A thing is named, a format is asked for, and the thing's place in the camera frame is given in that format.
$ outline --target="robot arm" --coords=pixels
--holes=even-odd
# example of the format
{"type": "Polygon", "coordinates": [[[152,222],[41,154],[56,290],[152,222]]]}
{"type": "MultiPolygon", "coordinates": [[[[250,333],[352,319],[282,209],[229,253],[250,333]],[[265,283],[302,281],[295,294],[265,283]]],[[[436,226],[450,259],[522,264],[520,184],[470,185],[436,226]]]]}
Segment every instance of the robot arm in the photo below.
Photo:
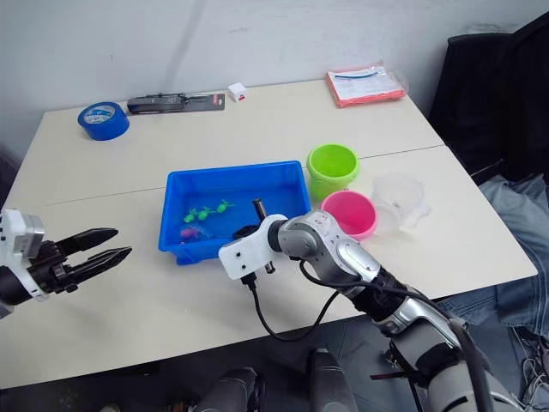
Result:
{"type": "Polygon", "coordinates": [[[45,230],[39,217],[5,209],[0,215],[0,319],[32,298],[43,301],[52,292],[74,292],[79,283],[122,262],[131,247],[103,251],[74,267],[63,264],[68,255],[100,245],[117,233],[98,228],[59,242],[42,241],[45,230]]]}
{"type": "Polygon", "coordinates": [[[521,410],[487,367],[471,374],[466,354],[477,352],[471,345],[462,347],[455,325],[427,298],[398,282],[329,213],[314,210],[290,220],[270,215],[254,233],[222,247],[219,256],[227,274],[239,279],[261,269],[276,252],[301,261],[308,279],[336,288],[372,317],[391,338],[390,359],[429,390],[433,412],[521,410]],[[317,279],[307,274],[305,262],[317,279]],[[475,393],[473,382],[477,389],[483,385],[483,393],[475,393]]]}

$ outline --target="pink plastic cup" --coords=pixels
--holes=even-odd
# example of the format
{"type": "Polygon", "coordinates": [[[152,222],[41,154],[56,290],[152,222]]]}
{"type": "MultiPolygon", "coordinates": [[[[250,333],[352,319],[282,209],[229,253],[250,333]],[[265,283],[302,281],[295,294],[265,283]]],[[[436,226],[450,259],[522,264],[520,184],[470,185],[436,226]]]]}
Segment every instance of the pink plastic cup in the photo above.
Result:
{"type": "Polygon", "coordinates": [[[320,209],[330,213],[341,230],[360,241],[374,233],[377,212],[371,200],[356,191],[336,191],[326,197],[320,209]]]}

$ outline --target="black wire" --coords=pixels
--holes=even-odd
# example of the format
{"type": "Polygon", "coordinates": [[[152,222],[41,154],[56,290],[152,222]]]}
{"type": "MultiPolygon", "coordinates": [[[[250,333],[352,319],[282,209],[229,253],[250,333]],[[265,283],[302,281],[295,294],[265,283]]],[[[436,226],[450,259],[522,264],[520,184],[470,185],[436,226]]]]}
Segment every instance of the black wire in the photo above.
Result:
{"type": "Polygon", "coordinates": [[[316,279],[316,277],[311,276],[309,272],[307,272],[307,269],[305,268],[305,260],[302,260],[299,262],[299,268],[301,269],[301,273],[303,273],[303,276],[305,276],[309,281],[316,283],[316,285],[325,286],[327,288],[356,288],[356,287],[364,287],[364,288],[371,288],[376,289],[378,292],[385,292],[388,294],[396,294],[400,296],[407,296],[410,298],[414,298],[417,300],[421,300],[423,303],[429,305],[434,310],[436,310],[438,313],[440,313],[444,318],[449,319],[449,316],[444,313],[443,310],[441,310],[435,302],[424,296],[423,294],[418,294],[416,292],[411,292],[406,289],[397,289],[397,288],[387,288],[385,286],[380,286],[375,283],[371,282],[364,282],[364,281],[356,281],[356,282],[326,282],[321,281],[320,279],[316,279]]]}
{"type": "Polygon", "coordinates": [[[295,337],[282,337],[280,335],[278,335],[276,332],[274,332],[267,324],[267,321],[265,320],[265,317],[263,316],[263,313],[261,311],[261,307],[259,306],[259,297],[257,296],[257,291],[255,288],[250,288],[250,291],[251,291],[251,294],[254,295],[254,302],[256,304],[256,312],[257,312],[257,316],[259,317],[259,320],[261,321],[261,324],[263,325],[263,328],[265,328],[265,330],[274,338],[274,339],[277,339],[281,342],[297,342],[297,341],[300,341],[302,339],[305,339],[308,335],[310,335],[310,333],[312,331],[314,331],[318,325],[320,324],[320,322],[323,320],[323,317],[324,315],[326,314],[326,311],[328,310],[329,306],[332,304],[332,302],[334,301],[335,298],[337,298],[337,296],[340,294],[339,292],[334,292],[328,300],[326,300],[326,303],[324,304],[324,307],[323,309],[320,311],[319,315],[318,315],[318,318],[317,320],[315,321],[314,324],[312,324],[311,326],[309,326],[309,328],[307,328],[307,330],[305,331],[305,333],[299,335],[299,336],[295,336],[295,337]]]}
{"type": "Polygon", "coordinates": [[[484,362],[480,358],[477,348],[474,346],[471,336],[463,329],[463,326],[456,320],[449,321],[449,327],[462,346],[463,355],[467,362],[469,378],[473,386],[474,401],[479,412],[493,412],[494,405],[488,387],[488,380],[484,368],[484,362]]]}

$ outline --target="green plastic cup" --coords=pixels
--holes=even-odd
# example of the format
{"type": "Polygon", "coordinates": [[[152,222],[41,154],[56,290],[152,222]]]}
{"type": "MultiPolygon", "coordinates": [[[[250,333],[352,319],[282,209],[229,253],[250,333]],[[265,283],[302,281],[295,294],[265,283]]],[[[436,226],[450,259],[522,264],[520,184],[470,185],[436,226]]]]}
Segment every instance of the green plastic cup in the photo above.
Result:
{"type": "Polygon", "coordinates": [[[359,175],[357,155],[340,144],[324,144],[309,153],[307,170],[311,176],[309,191],[323,200],[335,191],[342,191],[359,175]]]}

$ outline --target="jeans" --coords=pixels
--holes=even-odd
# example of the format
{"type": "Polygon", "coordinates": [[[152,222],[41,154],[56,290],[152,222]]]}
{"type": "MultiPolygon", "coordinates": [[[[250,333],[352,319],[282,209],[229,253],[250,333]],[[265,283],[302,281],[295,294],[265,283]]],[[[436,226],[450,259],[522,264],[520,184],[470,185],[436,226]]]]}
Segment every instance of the jeans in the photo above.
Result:
{"type": "Polygon", "coordinates": [[[538,270],[537,276],[449,297],[439,305],[471,324],[494,312],[506,326],[523,326],[549,336],[549,206],[542,175],[514,183],[501,176],[480,186],[538,270]]]}

